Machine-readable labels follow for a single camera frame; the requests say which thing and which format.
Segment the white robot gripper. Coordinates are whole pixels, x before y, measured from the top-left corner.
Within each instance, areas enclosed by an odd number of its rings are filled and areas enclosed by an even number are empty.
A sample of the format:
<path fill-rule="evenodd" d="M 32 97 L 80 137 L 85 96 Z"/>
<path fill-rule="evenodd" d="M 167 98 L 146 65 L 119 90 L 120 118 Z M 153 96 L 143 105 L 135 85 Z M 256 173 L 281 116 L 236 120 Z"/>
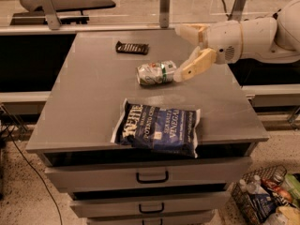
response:
<path fill-rule="evenodd" d="M 196 47 L 194 51 L 173 74 L 177 82 L 187 81 L 204 73 L 215 62 L 217 64 L 235 63 L 242 52 L 241 24 L 226 21 L 212 24 L 209 28 L 203 23 L 181 23 L 175 27 L 177 36 L 192 45 L 202 44 L 206 49 Z"/>

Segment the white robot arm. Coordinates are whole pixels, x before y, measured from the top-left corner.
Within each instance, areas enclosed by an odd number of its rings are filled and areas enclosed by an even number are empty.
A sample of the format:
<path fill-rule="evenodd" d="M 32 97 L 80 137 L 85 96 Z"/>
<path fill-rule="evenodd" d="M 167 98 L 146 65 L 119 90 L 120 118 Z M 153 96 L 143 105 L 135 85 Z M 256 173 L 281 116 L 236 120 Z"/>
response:
<path fill-rule="evenodd" d="M 175 72 L 180 83 L 214 64 L 240 59 L 263 63 L 293 63 L 300 59 L 300 0 L 292 0 L 272 17 L 247 21 L 181 23 L 175 33 L 195 49 Z"/>

